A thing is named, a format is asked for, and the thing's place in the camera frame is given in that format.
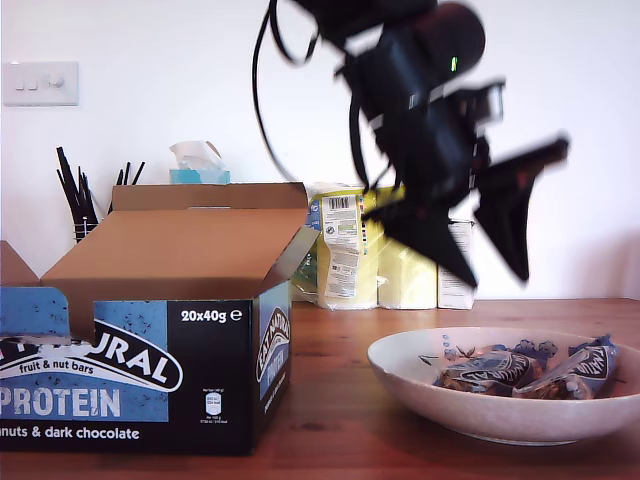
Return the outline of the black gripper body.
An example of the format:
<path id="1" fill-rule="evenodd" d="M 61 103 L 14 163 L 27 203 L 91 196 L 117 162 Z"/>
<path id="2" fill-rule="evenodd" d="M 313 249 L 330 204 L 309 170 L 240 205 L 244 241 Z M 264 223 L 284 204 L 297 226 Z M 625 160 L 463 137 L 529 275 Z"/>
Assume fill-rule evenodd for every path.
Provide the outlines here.
<path id="1" fill-rule="evenodd" d="M 380 222 L 379 211 L 390 204 L 419 204 L 447 213 L 471 192 L 478 192 L 474 182 L 480 171 L 495 166 L 543 167 L 544 171 L 564 162 L 570 149 L 565 135 L 501 161 L 492 160 L 482 129 L 502 119 L 502 93 L 500 87 L 461 89 L 381 117 L 376 139 L 396 172 L 395 186 L 404 194 L 365 217 Z"/>

